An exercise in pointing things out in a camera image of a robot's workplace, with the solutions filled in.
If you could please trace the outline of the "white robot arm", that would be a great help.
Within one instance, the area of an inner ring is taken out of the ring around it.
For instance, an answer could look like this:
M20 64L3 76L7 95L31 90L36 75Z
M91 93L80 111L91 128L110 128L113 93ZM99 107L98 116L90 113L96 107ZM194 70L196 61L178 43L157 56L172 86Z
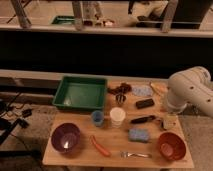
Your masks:
M213 90L211 75L204 67L192 67L172 74L163 106L169 113L181 113L188 103L213 118Z

